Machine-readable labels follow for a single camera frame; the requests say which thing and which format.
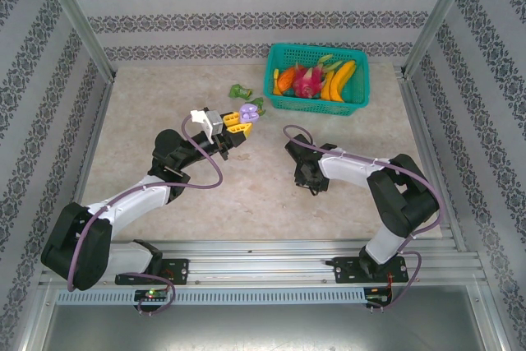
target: black bracket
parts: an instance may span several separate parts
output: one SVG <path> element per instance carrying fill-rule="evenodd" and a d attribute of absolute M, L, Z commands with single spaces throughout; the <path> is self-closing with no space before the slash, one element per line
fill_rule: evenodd
<path fill-rule="evenodd" d="M 188 259 L 163 259 L 158 277 L 163 277 L 173 285 L 186 285 L 188 280 Z M 157 279 L 145 279 L 132 275 L 116 275 L 116 285 L 165 285 Z"/>
<path fill-rule="evenodd" d="M 326 265 L 334 267 L 336 284 L 371 284 L 371 283 L 407 283 L 409 281 L 405 259 L 401 256 L 391 258 L 381 271 L 372 277 L 365 273 L 360 266 L 358 256 L 338 256 Z"/>

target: teal basket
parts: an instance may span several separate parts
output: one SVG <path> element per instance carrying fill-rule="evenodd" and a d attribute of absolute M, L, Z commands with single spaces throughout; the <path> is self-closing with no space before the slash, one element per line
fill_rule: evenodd
<path fill-rule="evenodd" d="M 330 62 L 354 60 L 357 64 L 356 71 L 345 84 L 341 93 L 345 103 L 272 94 L 274 90 L 274 69 L 279 69 L 279 72 L 283 72 L 296 63 L 305 67 L 315 66 L 318 59 L 329 53 L 334 55 Z M 369 104 L 369 64 L 367 63 L 367 55 L 356 49 L 315 47 L 300 44 L 274 44 L 270 48 L 269 60 L 266 64 L 265 96 L 270 99 L 272 105 L 277 109 L 351 115 L 356 109 Z"/>

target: patterned wallpaper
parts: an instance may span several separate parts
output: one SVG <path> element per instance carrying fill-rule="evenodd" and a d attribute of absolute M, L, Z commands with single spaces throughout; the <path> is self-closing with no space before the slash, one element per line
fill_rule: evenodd
<path fill-rule="evenodd" d="M 401 65 L 436 0 L 78 0 L 115 67 L 262 63 L 275 42 Z"/>
<path fill-rule="evenodd" d="M 464 239 L 526 349 L 525 0 L 455 0 L 413 84 Z"/>
<path fill-rule="evenodd" d="M 2 0 L 0 48 L 0 349 L 8 350 L 47 232 L 75 194 L 106 83 L 58 0 Z"/>

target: dragon fruit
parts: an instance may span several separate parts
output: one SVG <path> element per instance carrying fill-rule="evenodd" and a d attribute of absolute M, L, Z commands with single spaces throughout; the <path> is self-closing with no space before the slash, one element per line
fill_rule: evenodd
<path fill-rule="evenodd" d="M 323 82 L 321 80 L 323 64 L 308 69 L 296 68 L 293 89 L 298 98 L 310 99 L 321 92 Z"/>

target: purple cable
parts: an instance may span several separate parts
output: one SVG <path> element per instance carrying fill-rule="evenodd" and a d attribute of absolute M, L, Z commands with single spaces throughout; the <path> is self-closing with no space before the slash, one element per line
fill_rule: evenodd
<path fill-rule="evenodd" d="M 128 195 L 132 194 L 133 192 L 137 192 L 137 191 L 143 190 L 144 188 L 152 188 L 152 187 L 185 187 L 185 188 L 195 188 L 195 189 L 212 189 L 212 188 L 216 188 L 219 185 L 221 185 L 221 183 L 223 182 L 223 174 L 221 173 L 221 169 L 215 163 L 215 161 L 212 159 L 212 157 L 210 155 L 208 155 L 202 148 L 200 148 L 199 145 L 197 143 L 195 143 L 192 140 L 192 138 L 187 133 L 186 126 L 187 126 L 188 121 L 190 121 L 190 118 L 191 118 L 191 116 L 189 115 L 186 118 L 184 118 L 184 120 L 182 121 L 181 132 L 186 137 L 186 139 L 188 141 L 190 141 L 190 143 L 194 147 L 196 147 L 196 150 L 198 150 L 210 162 L 210 164 L 214 167 L 215 171 L 217 172 L 217 175 L 219 176 L 219 180 L 215 184 L 211 184 L 211 185 L 195 185 L 195 184 L 186 184 L 186 183 L 183 183 L 183 182 L 153 182 L 153 183 L 150 183 L 150 184 L 140 185 L 140 186 L 134 187 L 132 189 L 128 189 L 127 191 L 124 191 L 120 195 L 115 196 L 111 201 L 108 202 L 108 204 L 106 206 L 101 207 L 99 211 L 97 211 L 95 214 L 93 214 L 93 216 L 90 218 L 90 220 L 86 223 L 84 229 L 82 229 L 82 233 L 81 233 L 78 241 L 76 242 L 75 251 L 73 252 L 72 263 L 69 266 L 69 272 L 67 274 L 67 290 L 68 291 L 72 292 L 72 291 L 75 290 L 75 287 L 73 286 L 73 277 L 75 275 L 76 263 L 77 263 L 77 261 L 79 259 L 79 254 L 81 253 L 82 243 L 84 242 L 84 240 L 85 240 L 85 238 L 86 238 L 86 236 L 88 234 L 88 231 L 90 230 L 91 225 L 105 211 L 108 211 L 108 208 L 110 206 L 113 206 L 115 203 L 120 201 L 123 197 L 128 196 Z M 151 276 L 151 277 L 154 278 L 154 279 L 158 279 L 159 281 L 163 281 L 165 283 L 168 281 L 166 279 L 163 279 L 162 277 L 157 277 L 157 276 Z"/>
<path fill-rule="evenodd" d="M 300 131 L 305 133 L 307 135 L 307 137 L 309 138 L 311 144 L 303 143 L 303 142 L 301 142 L 299 140 L 296 140 L 292 136 L 290 136 L 288 134 L 288 132 L 287 132 L 287 130 L 290 129 L 290 128 L 299 129 Z M 300 145 L 301 147 L 308 148 L 309 150 L 318 151 L 318 152 L 321 152 L 323 154 L 329 154 L 329 155 L 333 155 L 333 156 L 341 156 L 341 153 L 339 153 L 339 152 L 335 153 L 335 152 L 331 152 L 329 150 L 324 150 L 322 148 L 314 146 L 313 145 L 313 141 L 314 140 L 312 139 L 311 133 L 307 129 L 305 129 L 304 127 L 300 127 L 298 125 L 287 125 L 287 126 L 285 126 L 283 128 L 283 133 L 290 141 L 293 141 L 294 143 Z M 429 229 L 433 229 L 433 228 L 435 228 L 437 225 L 439 225 L 441 223 L 443 214 L 445 212 L 444 200 L 442 199 L 442 196 L 436 191 L 436 189 L 425 178 L 422 178 L 418 174 L 415 174 L 415 173 L 413 173 L 413 172 L 411 172 L 411 171 L 409 171 L 407 169 L 400 168 L 399 166 L 395 166 L 393 164 L 388 164 L 388 163 L 382 162 L 380 160 L 369 159 L 369 158 L 365 158 L 365 157 L 360 156 L 360 155 L 354 155 L 354 154 L 349 154 L 349 153 L 344 153 L 343 156 L 346 157 L 346 158 L 357 160 L 359 162 L 363 162 L 364 164 L 378 164 L 378 165 L 384 166 L 384 167 L 386 167 L 388 169 L 393 169 L 396 172 L 406 174 L 409 177 L 411 177 L 411 178 L 417 180 L 418 182 L 420 182 L 421 184 L 423 184 L 431 192 L 431 194 L 435 197 L 436 201 L 438 202 L 438 210 L 439 211 L 438 211 L 438 216 L 436 217 L 435 221 L 432 224 L 430 224 L 430 225 L 428 225 L 428 226 L 426 226 L 426 227 L 424 227 L 422 229 L 415 230 L 411 235 L 409 235 L 409 237 L 406 238 L 405 241 L 400 245 L 400 247 L 398 249 L 398 253 L 401 254 L 402 250 L 405 248 L 405 246 L 407 246 L 409 244 L 409 242 L 411 242 L 411 240 L 413 240 L 417 234 L 424 233 L 424 232 L 428 231 Z M 411 277 L 411 279 L 409 280 L 407 285 L 404 287 L 404 289 L 402 290 L 400 295 L 389 306 L 384 307 L 384 310 L 388 310 L 388 309 L 392 308 L 405 295 L 405 293 L 408 292 L 409 287 L 414 282 L 414 280 L 417 278 L 417 274 L 420 271 L 420 266 L 422 266 L 422 256 L 420 255 L 420 253 L 418 253 L 416 251 L 407 251 L 407 252 L 404 252 L 404 254 L 413 254 L 413 255 L 417 256 L 417 258 L 418 258 L 417 268 L 415 269 L 415 271 L 413 273 L 413 276 Z"/>
<path fill-rule="evenodd" d="M 153 312 L 145 312 L 141 309 L 141 305 L 145 300 L 148 300 L 146 298 L 143 298 L 139 301 L 139 304 L 137 305 L 137 310 L 139 311 L 139 314 L 148 314 L 148 316 L 153 316 L 155 314 L 159 314 L 160 312 L 163 312 L 168 307 L 170 307 L 175 300 L 175 287 L 173 286 L 172 281 L 169 279 L 165 279 L 163 277 L 158 277 L 157 275 L 145 275 L 144 273 L 123 273 L 124 275 L 132 275 L 134 277 L 142 277 L 144 279 L 157 279 L 160 281 L 163 281 L 166 285 L 168 285 L 172 289 L 172 296 L 170 297 L 170 300 L 168 300 L 167 303 L 165 303 L 163 306 L 159 307 L 157 310 Z"/>

